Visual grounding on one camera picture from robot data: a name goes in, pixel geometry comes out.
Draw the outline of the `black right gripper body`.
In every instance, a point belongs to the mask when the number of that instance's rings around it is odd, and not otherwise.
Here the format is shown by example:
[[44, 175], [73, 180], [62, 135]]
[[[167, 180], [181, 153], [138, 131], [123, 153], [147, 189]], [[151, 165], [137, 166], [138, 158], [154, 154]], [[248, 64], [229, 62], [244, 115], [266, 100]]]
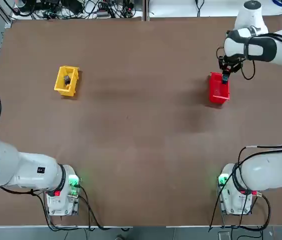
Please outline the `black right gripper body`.
[[218, 64], [222, 74], [236, 73], [242, 68], [242, 60], [240, 57], [219, 56]]

